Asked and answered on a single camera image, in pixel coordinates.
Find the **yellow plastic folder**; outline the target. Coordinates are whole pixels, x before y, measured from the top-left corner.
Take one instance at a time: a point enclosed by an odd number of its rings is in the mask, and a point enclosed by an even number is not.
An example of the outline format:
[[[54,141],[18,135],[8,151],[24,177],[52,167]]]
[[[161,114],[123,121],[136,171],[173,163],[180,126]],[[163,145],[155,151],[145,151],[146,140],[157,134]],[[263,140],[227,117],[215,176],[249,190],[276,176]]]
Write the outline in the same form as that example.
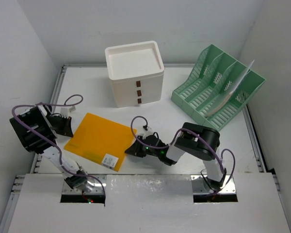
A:
[[[118,172],[136,129],[87,113],[64,146],[68,152]]]

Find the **white drawer cabinet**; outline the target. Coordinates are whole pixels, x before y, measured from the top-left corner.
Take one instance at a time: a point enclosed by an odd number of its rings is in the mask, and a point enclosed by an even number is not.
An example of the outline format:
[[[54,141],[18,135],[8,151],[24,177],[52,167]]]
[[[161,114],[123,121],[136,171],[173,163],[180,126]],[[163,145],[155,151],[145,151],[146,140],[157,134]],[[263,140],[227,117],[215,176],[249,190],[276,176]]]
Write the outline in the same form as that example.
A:
[[[164,65],[157,42],[108,47],[105,58],[117,107],[138,106],[161,99]]]

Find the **clear document sleeve with papers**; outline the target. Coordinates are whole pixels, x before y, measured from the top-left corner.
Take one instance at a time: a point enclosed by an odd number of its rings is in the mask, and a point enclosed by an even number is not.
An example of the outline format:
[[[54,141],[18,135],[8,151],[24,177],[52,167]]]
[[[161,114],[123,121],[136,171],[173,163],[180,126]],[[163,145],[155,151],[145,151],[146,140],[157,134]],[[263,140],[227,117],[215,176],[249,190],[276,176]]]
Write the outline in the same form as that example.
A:
[[[239,85],[242,83],[243,79],[249,72],[251,66],[253,65],[255,60],[253,60],[243,71],[242,73],[236,78],[236,80],[229,86],[227,90],[225,90],[222,94],[220,94],[214,103],[211,105],[209,110],[205,113],[204,117],[210,117],[216,112],[218,112],[232,97],[234,92],[237,90]]]

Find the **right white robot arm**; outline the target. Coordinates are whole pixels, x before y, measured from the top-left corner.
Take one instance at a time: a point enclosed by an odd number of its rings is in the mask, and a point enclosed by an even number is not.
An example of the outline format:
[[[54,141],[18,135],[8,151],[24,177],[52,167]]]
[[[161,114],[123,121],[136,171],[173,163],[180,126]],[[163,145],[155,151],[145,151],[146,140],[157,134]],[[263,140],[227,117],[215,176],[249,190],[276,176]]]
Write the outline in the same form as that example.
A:
[[[203,161],[207,177],[205,183],[209,189],[218,191],[224,184],[226,168],[222,159],[216,153],[220,145],[220,134],[213,128],[185,122],[173,142],[164,143],[145,125],[143,135],[134,135],[135,142],[125,150],[125,153],[144,158],[147,155],[157,157],[168,166],[175,165],[185,153]]]

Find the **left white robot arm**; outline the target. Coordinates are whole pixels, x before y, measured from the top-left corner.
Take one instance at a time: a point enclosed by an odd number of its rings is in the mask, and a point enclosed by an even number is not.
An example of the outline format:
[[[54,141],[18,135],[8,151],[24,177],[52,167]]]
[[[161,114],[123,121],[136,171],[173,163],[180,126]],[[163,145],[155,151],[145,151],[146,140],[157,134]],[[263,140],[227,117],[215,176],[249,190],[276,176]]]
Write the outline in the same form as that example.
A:
[[[73,137],[71,117],[52,114],[44,105],[18,105],[12,108],[12,115],[10,123],[25,150],[47,158],[71,189],[92,191],[88,174],[77,162],[65,158],[56,142],[57,135]]]

